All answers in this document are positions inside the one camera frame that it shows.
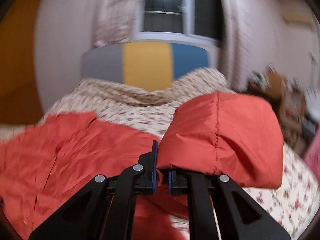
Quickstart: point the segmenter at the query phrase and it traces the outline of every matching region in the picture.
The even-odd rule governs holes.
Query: window frame
[[[215,45],[215,46],[220,45],[219,40],[194,34],[195,32],[195,0],[182,0],[183,33],[143,31],[145,3],[146,1],[142,0],[136,10],[136,20],[134,25],[134,34],[131,39],[132,41],[165,40],[165,41],[179,41],[179,42],[199,44],[199,45]]]

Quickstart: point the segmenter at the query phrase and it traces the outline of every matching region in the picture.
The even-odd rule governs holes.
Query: floral pattern
[[[166,90],[148,92],[131,86],[97,79],[83,80],[70,94],[57,101],[48,114],[95,111],[99,119],[127,125],[135,129],[163,136],[175,109],[184,102],[216,91],[234,93],[225,77],[212,68],[197,69],[178,80]],[[5,133],[13,136],[23,129]],[[306,229],[320,207],[318,182],[305,163],[284,145],[282,185],[277,190],[244,188],[280,225],[292,239]],[[172,226],[189,239],[187,220],[170,216]]]

